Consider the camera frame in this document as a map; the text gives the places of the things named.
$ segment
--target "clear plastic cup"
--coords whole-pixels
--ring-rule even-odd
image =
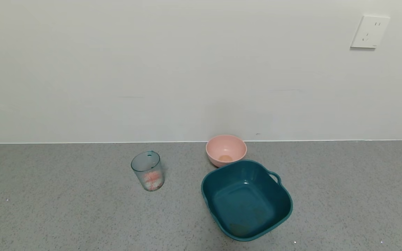
[[[155,191],[164,184],[161,157],[153,151],[138,154],[131,161],[131,168],[147,191]]]

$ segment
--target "pink bowl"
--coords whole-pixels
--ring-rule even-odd
[[[247,147],[243,140],[233,135],[218,135],[206,145],[210,161],[216,167],[241,160],[246,155]]]

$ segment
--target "white wall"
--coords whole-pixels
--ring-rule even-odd
[[[402,139],[402,1],[0,0],[0,143],[223,133]]]

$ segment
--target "bowl rim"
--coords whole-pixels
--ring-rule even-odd
[[[266,167],[264,167],[261,163],[258,163],[257,161],[254,161],[254,160],[251,160],[251,159],[242,159],[242,160],[236,161],[236,162],[234,162],[234,163],[230,163],[230,164],[228,164],[228,165],[226,165],[226,166],[224,166],[224,167],[233,166],[233,165],[235,165],[235,164],[238,163],[238,162],[253,162],[253,163],[256,163],[256,164],[258,164],[261,168],[263,168],[263,170],[265,170],[268,175],[270,175],[271,173],[274,173],[274,174],[277,175],[277,177],[279,177],[277,173],[275,173],[275,172],[273,172],[273,171],[270,171],[270,170],[267,170]],[[210,210],[209,202],[207,201],[207,196],[206,196],[206,194],[204,193],[204,182],[206,181],[207,177],[210,176],[212,173],[219,171],[220,169],[222,170],[222,168],[218,168],[218,169],[216,169],[216,170],[211,171],[211,172],[208,173],[206,176],[204,176],[204,178],[203,178],[203,180],[202,180],[202,182],[201,182],[201,194],[202,194],[202,196],[203,196],[203,198],[204,198],[204,202],[206,203],[207,210],[209,210],[210,215],[212,216],[212,218],[214,219],[214,221],[217,223],[218,227],[222,230],[222,232],[223,232],[225,235],[227,235],[228,237],[230,237],[230,238],[232,238],[232,239],[234,239],[234,240],[237,240],[237,241],[242,241],[242,242],[253,241],[253,240],[255,240],[255,239],[257,239],[257,238],[259,238],[259,237],[261,237],[261,236],[263,236],[263,235],[266,235],[267,233],[271,232],[271,231],[274,230],[276,227],[280,226],[280,224],[284,223],[284,222],[291,216],[291,214],[292,214],[292,209],[293,209],[293,207],[294,207],[294,206],[293,206],[293,203],[292,203],[291,194],[289,194],[289,192],[286,190],[286,188],[281,184],[281,179],[279,179],[280,182],[276,182],[276,181],[274,181],[274,182],[276,182],[276,183],[286,192],[286,194],[288,195],[288,198],[289,198],[289,202],[291,203],[291,209],[289,210],[288,214],[287,214],[283,219],[281,219],[280,221],[278,221],[276,224],[272,225],[271,227],[268,227],[266,230],[264,230],[264,231],[262,231],[262,232],[260,232],[260,233],[258,233],[258,234],[256,234],[256,235],[251,236],[251,237],[248,237],[248,238],[237,237],[237,236],[232,235],[231,233],[227,232],[227,231],[223,228],[223,226],[220,224],[220,221],[218,220],[218,218],[217,218],[217,217],[214,215],[214,213]]]
[[[241,141],[241,143],[244,144],[244,154],[243,154],[243,156],[241,156],[238,160],[233,160],[233,161],[220,161],[220,160],[215,159],[214,157],[212,157],[212,156],[209,154],[209,151],[207,151],[207,146],[209,145],[209,143],[210,143],[214,138],[217,138],[217,137],[220,137],[220,136],[230,136],[230,137],[239,139],[239,140]],[[233,163],[233,162],[239,161],[239,160],[241,160],[241,159],[244,158],[244,156],[245,156],[246,153],[247,153],[247,145],[246,145],[246,143],[244,142],[244,140],[242,140],[241,138],[239,138],[239,137],[237,137],[237,136],[235,136],[235,135],[217,135],[217,136],[215,136],[215,137],[209,139],[209,141],[207,142],[207,144],[206,144],[206,153],[207,153],[207,155],[208,155],[211,159],[214,159],[215,161],[218,161],[218,162],[220,162],[221,164],[229,164],[229,163]]]

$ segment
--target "basin handle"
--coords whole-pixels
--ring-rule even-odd
[[[266,171],[268,172],[268,174],[270,174],[270,175],[274,176],[275,178],[277,178],[277,183],[279,185],[282,185],[282,179],[280,178],[280,176],[277,173],[274,173],[274,172],[272,172],[270,170],[266,170]]]

